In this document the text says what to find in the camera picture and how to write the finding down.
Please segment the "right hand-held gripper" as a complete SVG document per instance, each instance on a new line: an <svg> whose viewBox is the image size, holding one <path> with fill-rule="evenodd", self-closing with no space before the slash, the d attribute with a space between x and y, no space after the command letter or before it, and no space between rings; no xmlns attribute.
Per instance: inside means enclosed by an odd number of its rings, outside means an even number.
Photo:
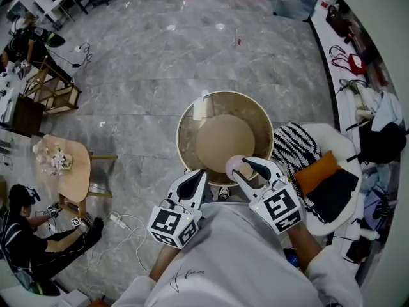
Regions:
<svg viewBox="0 0 409 307"><path fill-rule="evenodd" d="M249 208L278 235L302 221L298 196L275 162L259 157L244 157L243 162L263 178L265 185L252 184L235 169L232 176L246 195Z"/></svg>

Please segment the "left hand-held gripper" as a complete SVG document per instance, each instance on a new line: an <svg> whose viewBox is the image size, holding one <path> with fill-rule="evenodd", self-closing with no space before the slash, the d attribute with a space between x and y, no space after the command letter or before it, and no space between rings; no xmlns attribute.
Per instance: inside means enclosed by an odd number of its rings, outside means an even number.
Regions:
<svg viewBox="0 0 409 307"><path fill-rule="evenodd" d="M147 230L159 243L174 248L183 248L199 231L198 210L205 198L207 172L204 169L191 171L176 179L169 187L166 199L155 206Z"/></svg>

